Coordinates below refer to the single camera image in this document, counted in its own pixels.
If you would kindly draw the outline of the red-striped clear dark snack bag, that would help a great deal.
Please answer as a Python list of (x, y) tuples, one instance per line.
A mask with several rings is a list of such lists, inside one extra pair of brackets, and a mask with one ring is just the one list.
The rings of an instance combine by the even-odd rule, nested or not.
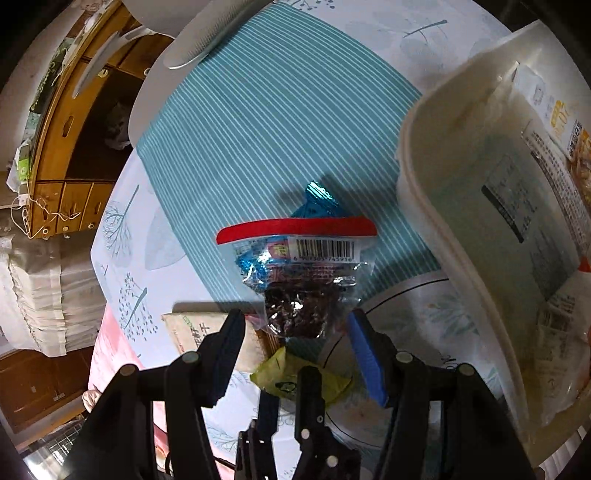
[(288, 217), (221, 229), (216, 244), (252, 305), (257, 330), (279, 338), (338, 330), (373, 274), (378, 231), (325, 186), (311, 182)]

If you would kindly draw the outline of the large clear yellow-cake snack bag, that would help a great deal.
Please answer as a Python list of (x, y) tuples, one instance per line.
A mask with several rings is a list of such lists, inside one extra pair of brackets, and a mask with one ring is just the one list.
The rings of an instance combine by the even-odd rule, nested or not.
[(453, 192), (458, 236), (504, 319), (534, 324), (590, 247), (590, 215), (566, 157), (513, 84), (518, 63), (463, 124)]

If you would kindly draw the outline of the beige barcode snack packet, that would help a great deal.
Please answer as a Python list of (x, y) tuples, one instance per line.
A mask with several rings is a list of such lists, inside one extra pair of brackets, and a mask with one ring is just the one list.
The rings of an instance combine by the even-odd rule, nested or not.
[[(181, 312), (167, 313), (161, 320), (179, 354), (197, 351), (204, 337), (221, 330), (226, 314), (221, 312)], [(256, 367), (266, 361), (269, 355), (263, 347), (256, 329), (249, 319), (245, 320), (245, 339), (236, 361), (239, 372), (253, 373)]]

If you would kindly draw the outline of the yellow green snack packet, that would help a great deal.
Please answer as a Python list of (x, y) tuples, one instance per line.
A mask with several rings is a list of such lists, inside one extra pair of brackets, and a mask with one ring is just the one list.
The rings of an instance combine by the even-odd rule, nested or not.
[[(315, 367), (315, 364), (290, 354), (286, 347), (281, 347), (270, 359), (260, 364), (249, 379), (260, 390), (295, 401), (298, 372), (308, 366)], [(318, 367), (318, 371), (322, 375), (322, 398), (328, 405), (332, 404), (348, 389), (352, 379), (335, 375), (321, 367)]]

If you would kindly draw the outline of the pink bed cover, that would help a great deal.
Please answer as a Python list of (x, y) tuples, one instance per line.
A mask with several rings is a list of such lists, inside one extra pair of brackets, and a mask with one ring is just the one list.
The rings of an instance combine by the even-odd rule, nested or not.
[[(125, 364), (142, 367), (111, 308), (106, 304), (93, 347), (88, 389), (82, 394), (82, 402), (87, 412), (91, 412), (114, 374)], [(154, 401), (152, 411), (156, 462), (158, 468), (163, 470), (168, 454), (164, 403)]]

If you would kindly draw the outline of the lace covered cabinet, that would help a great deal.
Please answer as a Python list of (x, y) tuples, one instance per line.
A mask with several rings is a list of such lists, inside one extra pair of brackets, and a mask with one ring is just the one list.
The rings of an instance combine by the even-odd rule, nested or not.
[(94, 235), (1, 238), (1, 332), (11, 347), (60, 357), (94, 345), (105, 309)]

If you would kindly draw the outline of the white plastic storage bin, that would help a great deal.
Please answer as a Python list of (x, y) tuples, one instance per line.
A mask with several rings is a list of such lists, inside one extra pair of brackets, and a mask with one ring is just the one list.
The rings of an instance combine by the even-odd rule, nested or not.
[(424, 95), (402, 210), (460, 293), (530, 461), (590, 416), (590, 89), (534, 22)]

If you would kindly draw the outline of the wooden desk with drawers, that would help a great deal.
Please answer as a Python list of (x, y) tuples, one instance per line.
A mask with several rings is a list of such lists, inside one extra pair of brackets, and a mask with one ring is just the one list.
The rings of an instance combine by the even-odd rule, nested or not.
[(98, 226), (131, 151), (131, 107), (156, 58), (170, 44), (145, 34), (120, 1), (110, 1), (75, 39), (53, 82), (36, 130), (27, 235), (55, 235)]

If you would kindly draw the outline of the teal striped patterned tablecloth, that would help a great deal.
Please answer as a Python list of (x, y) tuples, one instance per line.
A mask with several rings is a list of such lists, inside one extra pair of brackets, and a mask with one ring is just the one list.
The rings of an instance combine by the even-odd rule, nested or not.
[(293, 214), (315, 181), (377, 227), (363, 303), (407, 341), (425, 328), (438, 360), (476, 361), (498, 389), (474, 323), (399, 207), (396, 151), (420, 96), (507, 34), (473, 1), (283, 1), (187, 73), (130, 154), (91, 249), (141, 365), (177, 356), (163, 314), (249, 303), (218, 231)]

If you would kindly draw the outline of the white orange oat bar packet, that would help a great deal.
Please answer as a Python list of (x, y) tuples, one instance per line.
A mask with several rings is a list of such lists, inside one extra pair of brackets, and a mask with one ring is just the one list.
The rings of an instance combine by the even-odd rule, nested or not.
[(542, 77), (525, 64), (517, 67), (513, 84), (536, 111), (567, 159), (590, 164), (590, 132), (579, 119), (576, 108), (561, 95), (554, 94)]

